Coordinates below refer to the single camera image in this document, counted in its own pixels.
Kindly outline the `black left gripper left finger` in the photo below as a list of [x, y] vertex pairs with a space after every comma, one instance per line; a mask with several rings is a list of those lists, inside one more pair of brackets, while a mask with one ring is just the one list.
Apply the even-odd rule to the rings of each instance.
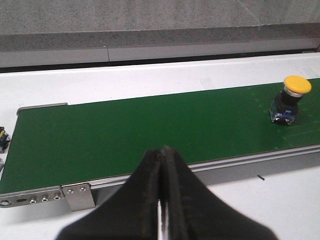
[[64, 227], [58, 240], [156, 240], [161, 151], [147, 150], [129, 179], [97, 209]]

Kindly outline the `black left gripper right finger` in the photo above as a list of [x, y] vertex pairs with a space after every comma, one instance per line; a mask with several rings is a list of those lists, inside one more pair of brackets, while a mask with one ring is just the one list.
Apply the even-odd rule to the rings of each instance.
[[179, 152], [162, 151], [162, 182], [171, 240], [275, 240], [268, 227], [213, 194], [190, 170]]

